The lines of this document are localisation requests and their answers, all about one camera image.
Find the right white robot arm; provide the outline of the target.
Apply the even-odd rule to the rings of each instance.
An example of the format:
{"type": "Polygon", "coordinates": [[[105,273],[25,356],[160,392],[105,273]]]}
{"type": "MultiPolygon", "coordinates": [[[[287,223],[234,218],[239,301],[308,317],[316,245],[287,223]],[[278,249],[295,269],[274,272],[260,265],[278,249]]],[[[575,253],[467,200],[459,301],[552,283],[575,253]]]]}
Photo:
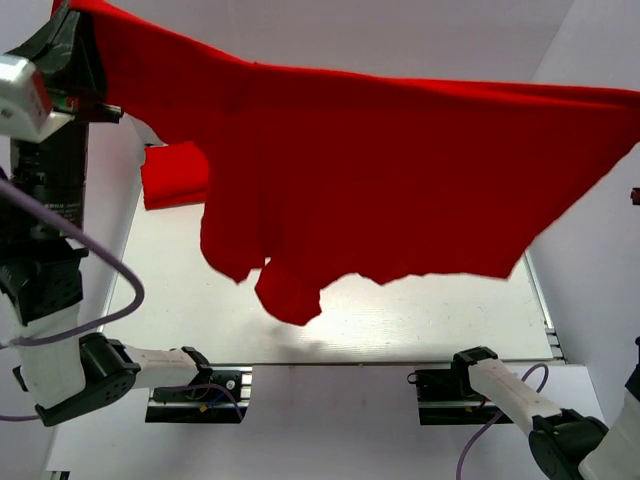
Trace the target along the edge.
{"type": "Polygon", "coordinates": [[[594,417],[561,408],[516,377],[487,347],[456,353],[451,384],[461,397],[481,395],[498,413],[463,448],[455,477],[476,440],[507,416],[527,437],[531,454],[549,479],[620,479],[639,477],[639,370],[625,383],[623,407],[611,426],[594,417]]]}

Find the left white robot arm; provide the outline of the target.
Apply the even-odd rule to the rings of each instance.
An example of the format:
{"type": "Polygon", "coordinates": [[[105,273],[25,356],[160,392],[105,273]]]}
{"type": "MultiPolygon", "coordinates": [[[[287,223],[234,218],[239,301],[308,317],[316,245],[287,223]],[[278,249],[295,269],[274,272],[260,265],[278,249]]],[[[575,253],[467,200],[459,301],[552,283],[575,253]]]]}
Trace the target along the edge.
{"type": "Polygon", "coordinates": [[[99,257],[133,287],[137,276],[83,230],[89,127],[118,123],[92,17],[63,2],[34,35],[1,58],[1,311],[14,328],[14,374],[48,427],[113,404],[133,389],[205,396],[213,371],[191,347],[136,349],[78,320],[81,262],[99,257]]]}

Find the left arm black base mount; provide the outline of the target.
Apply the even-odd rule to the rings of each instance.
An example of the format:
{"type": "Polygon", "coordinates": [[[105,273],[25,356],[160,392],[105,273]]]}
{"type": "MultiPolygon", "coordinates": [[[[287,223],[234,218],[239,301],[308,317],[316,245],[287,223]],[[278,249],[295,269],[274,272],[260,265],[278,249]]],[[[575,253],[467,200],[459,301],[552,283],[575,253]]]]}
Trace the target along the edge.
{"type": "Polygon", "coordinates": [[[248,366],[217,366],[194,380],[194,388],[152,390],[145,422],[240,424],[250,403],[252,373],[248,366]]]}

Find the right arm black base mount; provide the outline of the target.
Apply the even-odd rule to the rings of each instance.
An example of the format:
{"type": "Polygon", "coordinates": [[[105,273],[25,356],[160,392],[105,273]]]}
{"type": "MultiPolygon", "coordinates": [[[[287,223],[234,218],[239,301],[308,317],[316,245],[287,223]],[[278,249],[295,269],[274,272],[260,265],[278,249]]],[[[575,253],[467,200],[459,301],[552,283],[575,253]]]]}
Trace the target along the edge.
{"type": "Polygon", "coordinates": [[[482,395],[463,394],[448,369],[415,370],[407,375],[407,382],[416,389],[422,426],[481,426],[500,412],[482,395]]]}

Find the folded red t-shirt stack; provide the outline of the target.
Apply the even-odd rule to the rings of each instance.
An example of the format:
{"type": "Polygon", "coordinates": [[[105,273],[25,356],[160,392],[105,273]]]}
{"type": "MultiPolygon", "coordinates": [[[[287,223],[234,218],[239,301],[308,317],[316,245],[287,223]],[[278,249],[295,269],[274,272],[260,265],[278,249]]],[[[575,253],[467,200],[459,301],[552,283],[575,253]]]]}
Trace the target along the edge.
{"type": "Polygon", "coordinates": [[[140,171],[147,210],[205,201],[208,164],[192,142],[146,147],[140,171]]]}

